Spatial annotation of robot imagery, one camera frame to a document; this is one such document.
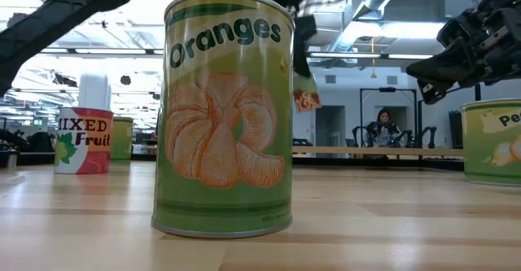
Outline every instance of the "can label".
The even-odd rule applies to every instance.
[[[318,97],[318,88],[315,77],[293,76],[293,98],[297,112],[312,111],[322,107]]]
[[[521,184],[521,101],[464,107],[463,135],[470,179]]]
[[[253,0],[169,10],[155,220],[202,232],[291,219],[292,22]]]
[[[55,148],[55,173],[107,173],[112,112],[62,108]]]
[[[132,156],[132,120],[114,119],[112,123],[112,160],[130,160]]]

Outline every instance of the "pipe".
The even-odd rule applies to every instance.
[[[382,7],[385,7],[390,0],[362,0],[360,6],[357,8],[356,11],[352,14],[351,18],[348,19],[348,23],[345,24],[344,30],[340,35],[333,41],[333,44],[330,45],[328,51],[330,52],[347,52],[352,44],[356,41],[356,38],[351,37],[349,40],[346,40],[346,37],[343,36],[344,33],[348,32],[349,23],[351,23],[352,19],[357,19],[363,15],[367,15],[371,13],[372,11],[377,11],[381,9]]]

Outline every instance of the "doorway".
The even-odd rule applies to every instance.
[[[323,106],[316,110],[315,146],[344,146],[345,106]],[[341,158],[341,154],[317,153],[318,158]]]
[[[378,115],[378,112],[383,109],[384,107],[376,107],[376,116]],[[385,107],[391,113],[392,121],[394,121],[395,125],[398,126],[398,129],[400,131],[404,131],[406,129],[412,129],[414,131],[413,126],[409,123],[409,117],[408,117],[408,107]]]

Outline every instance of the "mixed fruit can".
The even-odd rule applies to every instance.
[[[112,117],[99,109],[60,108],[55,173],[108,173]]]
[[[112,122],[111,160],[130,160],[132,157],[132,128],[134,120],[114,117]]]
[[[467,179],[521,186],[521,99],[479,101],[462,110]]]
[[[291,16],[270,0],[176,0],[165,24],[152,224],[200,238],[286,228]]]

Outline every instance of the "ceiling duct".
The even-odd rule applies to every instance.
[[[353,19],[359,19],[364,15],[368,15],[374,11],[379,11],[384,8],[389,1],[391,0],[358,0],[359,3],[356,3],[357,0],[349,0],[349,3],[346,6],[346,11],[344,12],[344,30],[339,34],[339,36],[333,41],[333,43],[329,46],[328,51],[330,52],[349,52],[352,48],[352,45],[356,41],[356,38],[353,36],[349,36],[347,33],[349,32],[348,27]],[[354,63],[351,59],[340,59],[345,61],[345,63],[341,63],[340,66],[345,66],[346,63]],[[320,64],[314,64],[313,66],[320,66],[322,68],[333,68],[336,64],[338,64],[338,59],[327,59],[322,61]]]

